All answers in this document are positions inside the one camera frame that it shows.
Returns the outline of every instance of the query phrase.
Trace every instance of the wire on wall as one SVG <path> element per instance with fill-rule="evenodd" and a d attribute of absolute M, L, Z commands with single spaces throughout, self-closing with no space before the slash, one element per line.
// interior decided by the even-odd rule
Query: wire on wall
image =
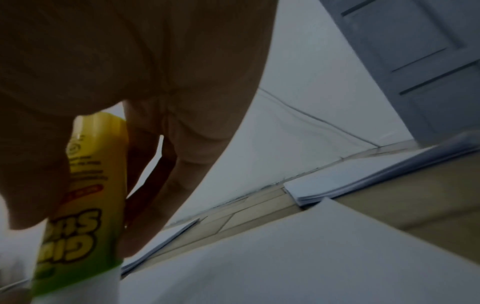
<path fill-rule="evenodd" d="M 326 121 L 326 120 L 324 120 L 324 119 L 318 118 L 318 117 L 316 117 L 316 116 L 313 116 L 313 115 L 311 115 L 311 114 L 309 114 L 309 113 L 307 113 L 307 112 L 304 112 L 304 111 L 302 111 L 302 110 L 300 110 L 300 109 L 297 109 L 297 108 L 289 105 L 289 104 L 286 103 L 285 101 L 281 100 L 279 97 L 275 96 L 274 94 L 270 93 L 269 91 L 267 91 L 267 90 L 265 90 L 265 89 L 263 89 L 263 88 L 260 88 L 260 87 L 259 87 L 258 90 L 264 92 L 264 93 L 267 94 L 267 95 L 269 95 L 269 96 L 272 97 L 274 100 L 276 100 L 277 102 L 281 103 L 282 105 L 284 105 L 285 107 L 287 107 L 287 108 L 289 108 L 289 109 L 292 109 L 292 110 L 294 110 L 294 111 L 296 111 L 296 112 L 299 112 L 300 114 L 303 114 L 303 115 L 305 115 L 305 116 L 307 116 L 307 117 L 310 117 L 310 118 L 312 118 L 312 119 L 314 119 L 314 120 L 316 120 L 316 121 L 320 121 L 320 122 L 322 122 L 322 123 L 324 123 L 324 124 L 327 124 L 327 125 L 331 126 L 332 128 L 335 128 L 335 129 L 337 129 L 337 130 L 339 130 L 339 131 L 341 131 L 341 132 L 343 132 L 343 133 L 345 133 L 345 134 L 347 134 L 347 135 L 350 135 L 350 136 L 352 136 L 352 137 L 355 137 L 355 138 L 357 138 L 358 140 L 361 140 L 361 141 L 363 141 L 363 142 L 366 142 L 366 143 L 368 143 L 368 144 L 371 144 L 372 146 L 375 146 L 375 147 L 377 147 L 377 148 L 380 147 L 380 145 L 378 145 L 378 144 L 376 144 L 376 143 L 374 143 L 374 142 L 372 142 L 372 141 L 370 141 L 370 140 L 368 140 L 368 139 L 365 139 L 365 138 L 362 138 L 362 137 L 360 137 L 360 136 L 358 136 L 358 135 L 355 135 L 355 134 L 353 134 L 353 133 L 351 133 L 351 132 L 349 132 L 349 131 L 341 128 L 341 127 L 338 127 L 338 126 L 336 126 L 336 125 L 334 125 L 334 124 L 332 124 L 332 123 L 330 123 L 330 122 L 328 122 L 328 121 Z"/>

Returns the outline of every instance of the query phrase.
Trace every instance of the glue stick label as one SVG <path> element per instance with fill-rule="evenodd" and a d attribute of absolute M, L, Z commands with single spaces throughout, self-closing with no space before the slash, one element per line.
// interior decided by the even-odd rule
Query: glue stick label
<path fill-rule="evenodd" d="M 102 125 L 95 119 L 120 119 L 99 114 L 84 117 L 82 125 Z M 116 258 L 115 246 L 126 197 L 126 131 L 75 131 L 67 147 L 70 187 L 46 223 L 33 278 L 34 295 L 88 279 L 122 262 Z"/>

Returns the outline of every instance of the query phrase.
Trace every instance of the yellow glue stick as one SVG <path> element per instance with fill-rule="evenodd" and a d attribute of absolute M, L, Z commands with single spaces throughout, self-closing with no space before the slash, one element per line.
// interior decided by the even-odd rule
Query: yellow glue stick
<path fill-rule="evenodd" d="M 67 147 L 70 186 L 46 224 L 33 303 L 116 303 L 116 242 L 127 195 L 127 128 L 108 113 L 78 117 Z"/>

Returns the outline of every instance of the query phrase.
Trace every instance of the door panel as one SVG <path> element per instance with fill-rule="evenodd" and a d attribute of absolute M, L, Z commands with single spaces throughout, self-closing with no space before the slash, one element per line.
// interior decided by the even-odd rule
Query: door panel
<path fill-rule="evenodd" d="M 480 1 L 320 1 L 417 140 L 480 128 Z"/>

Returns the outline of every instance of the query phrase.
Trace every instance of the stack of paper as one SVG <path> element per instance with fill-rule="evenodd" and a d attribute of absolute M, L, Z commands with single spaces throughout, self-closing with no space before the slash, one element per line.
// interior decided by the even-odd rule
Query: stack of paper
<path fill-rule="evenodd" d="M 188 223 L 172 227 L 167 230 L 160 231 L 147 245 L 145 245 L 134 256 L 126 258 L 121 265 L 122 275 L 130 273 L 135 267 L 139 266 L 147 260 L 152 254 L 165 247 L 168 243 L 173 241 L 177 236 L 185 232 L 198 222 L 198 218 Z"/>
<path fill-rule="evenodd" d="M 286 182 L 299 206 L 349 192 L 431 166 L 480 148 L 480 132 L 464 133 L 438 146 L 386 156 L 352 159 Z"/>
<path fill-rule="evenodd" d="M 156 266 L 120 304 L 478 304 L 480 267 L 334 201 Z"/>

